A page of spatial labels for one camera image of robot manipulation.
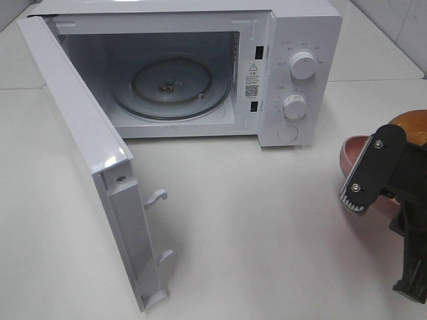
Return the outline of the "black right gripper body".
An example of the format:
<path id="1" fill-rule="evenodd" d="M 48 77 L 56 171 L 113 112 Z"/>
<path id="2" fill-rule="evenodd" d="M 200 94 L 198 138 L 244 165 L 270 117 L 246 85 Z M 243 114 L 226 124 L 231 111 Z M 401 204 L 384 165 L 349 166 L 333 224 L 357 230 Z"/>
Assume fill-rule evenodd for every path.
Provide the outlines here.
<path id="1" fill-rule="evenodd" d="M 426 145 L 409 142 L 388 142 L 392 152 L 393 171 L 387 182 L 387 192 L 400 204 L 391 230 L 405 233 L 426 232 Z"/>

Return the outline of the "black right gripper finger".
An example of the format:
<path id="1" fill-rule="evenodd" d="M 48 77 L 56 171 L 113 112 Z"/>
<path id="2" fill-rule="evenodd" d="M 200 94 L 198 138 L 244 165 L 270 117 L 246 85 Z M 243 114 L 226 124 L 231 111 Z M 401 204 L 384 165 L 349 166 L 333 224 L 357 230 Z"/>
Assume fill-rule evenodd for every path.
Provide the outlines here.
<path id="1" fill-rule="evenodd" d="M 403 296 L 426 296 L 426 206 L 402 204 L 404 257 L 401 280 L 393 290 Z"/>

